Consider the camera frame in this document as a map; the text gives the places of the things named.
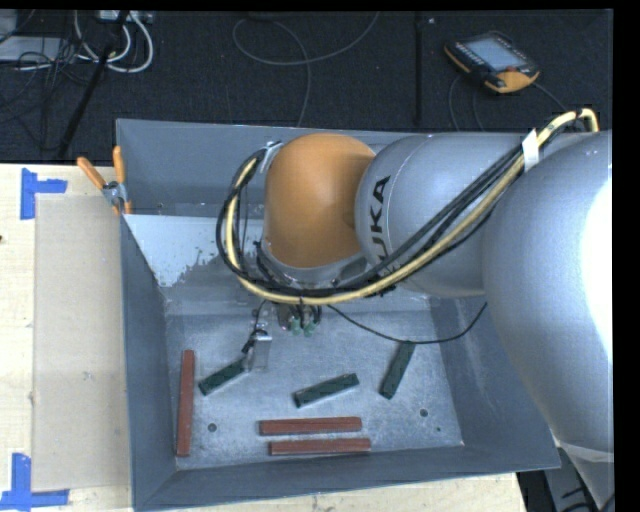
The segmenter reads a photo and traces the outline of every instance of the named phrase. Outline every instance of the gray bin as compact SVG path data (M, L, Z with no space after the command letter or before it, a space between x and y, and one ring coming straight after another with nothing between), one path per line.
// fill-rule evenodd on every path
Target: gray bin
M319 130L118 120L135 215L212 219L238 166L265 143ZM409 134L341 131L370 145ZM249 202L259 206L264 175ZM171 232L157 230L170 243ZM160 286L136 236L121 223L123 300L136 510L217 505L317 492L557 468L549 427L525 391L484 314L463 338L416 348L392 400L378 394L397 346L326 310L313 337L295 337L265 316L273 335L269 368L211 395L197 387L192 453L175 457L180 354L196 352L200 379L240 356L257 297L213 258L172 286ZM154 257L162 258L159 250ZM436 299L398 289L340 308L390 334L419 338L460 332L482 297ZM291 394L354 372L360 385L296 408ZM357 415L367 454L270 457L257 422ZM215 432L207 427L216 425Z

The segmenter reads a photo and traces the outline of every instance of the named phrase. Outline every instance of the dark green bar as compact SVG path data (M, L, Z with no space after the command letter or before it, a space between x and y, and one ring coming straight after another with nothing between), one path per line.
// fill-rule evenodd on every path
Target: dark green bar
M404 377L404 372L411 362L411 356L413 356L413 351L415 349L416 346L413 343L403 343L400 345L400 348L398 348L398 351L391 362L391 366L389 367L389 371L380 386L379 393L386 399L391 400L393 395L396 394L398 386L400 386L400 382L402 381L402 377Z
M310 404L336 393L340 393L360 384L355 373L346 373L335 379L327 380L314 386L301 389L293 394L293 400L297 407Z
M241 373L244 373L244 358L237 360L235 363L231 363L229 366L225 366L222 370L217 371L209 375L207 378L201 380L198 383L198 387L202 394L207 396L213 390L219 388L223 384L226 384L231 379L236 378Z

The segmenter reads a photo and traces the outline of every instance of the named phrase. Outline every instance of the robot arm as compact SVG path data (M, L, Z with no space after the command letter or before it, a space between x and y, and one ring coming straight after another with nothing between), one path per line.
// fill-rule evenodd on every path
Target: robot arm
M578 120L587 132L563 133ZM377 154L339 134L303 136L268 170L267 276L243 266L234 244L237 197L260 155L237 176L217 241L242 285L279 304L337 304L396 285L484 295L514 367L602 506L614 452L611 132L591 111L567 112L535 135L533 165L527 151L512 134L417 135Z

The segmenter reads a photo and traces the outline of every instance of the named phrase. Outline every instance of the blue tape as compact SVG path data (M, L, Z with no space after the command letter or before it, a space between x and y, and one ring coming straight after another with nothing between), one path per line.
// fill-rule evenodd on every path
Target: blue tape
M22 188L20 191L20 219L33 219L36 216L36 194L63 194L67 190L65 180L38 181L38 175L22 168Z
M66 505L69 490L31 492L31 458L21 453L11 455L11 490L0 496L0 510L30 512L32 507Z

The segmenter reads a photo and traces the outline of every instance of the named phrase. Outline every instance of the white cable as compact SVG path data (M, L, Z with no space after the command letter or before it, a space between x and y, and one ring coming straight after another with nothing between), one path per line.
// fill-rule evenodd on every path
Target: white cable
M115 66L115 65L111 64L112 62L115 62L117 60L120 60L120 59L124 58L126 56L126 54L129 52L130 48L131 48L131 36L129 34L129 30L127 29L127 27L123 26L122 28L123 28L125 36L127 38L127 46L126 46L125 50L120 55L117 55L117 56L112 57L111 59L107 60L107 67L109 69L111 69L112 71L117 71L118 73L140 73L141 71L144 71L145 69L147 69L151 65L151 62L153 61L154 50L153 50L153 40L151 39L151 34L149 34L149 31L147 30L147 28L140 21L140 18L138 16L138 14L130 13L129 16L134 21L134 23L136 25L138 25L138 28L140 28L140 30L144 34L145 41L147 43L147 46L149 47L149 53L148 53L147 59L144 61L144 63L142 65L136 67L136 68L123 68L123 67L119 67L119 66ZM77 10L74 10L74 21L75 21L74 24L75 24L75 29L76 29L76 35L80 39L82 39L82 33L80 32L80 27L78 25L78 11ZM87 59L87 60L92 60L93 62L98 62L100 60L98 55L91 50L91 48L89 47L88 44L82 43L82 47L87 51L87 53L92 58L89 59L88 57L86 57L84 55L79 55L79 57Z
M78 54L78 58L79 59L83 59L83 60L91 60L91 61L96 62L96 63L99 62L100 61L100 57L83 40L82 32L80 31L80 25L78 24L78 11L77 11L77 9L74 9L74 11L73 11L73 25L75 27L76 36L78 36L78 39L80 39L80 41L82 41L82 47L89 54L89 57L87 57L86 55ZM127 40L127 44L125 46L125 49L122 50L120 55L116 55L115 57L111 57L110 59L107 59L107 63L116 62L116 61L119 61L120 59L123 59L124 57L127 56L127 54L129 53L129 50L131 49L131 34L129 33L129 29L127 27L125 27L125 26L123 26L122 29L124 31L125 38Z
M147 55L147 60L145 60L144 63L138 66L137 68L119 68L112 64L107 64L107 65L109 66L109 69L113 71L117 71L119 73L140 73L141 71L144 71L145 69L147 69L151 65L151 62L153 62L153 40L151 39L151 34L149 34L147 27L145 27L144 24L140 21L140 17L134 13L131 13L129 16L131 16L134 23L138 25L138 28L144 34L145 40L147 42L147 46L149 47L149 54Z

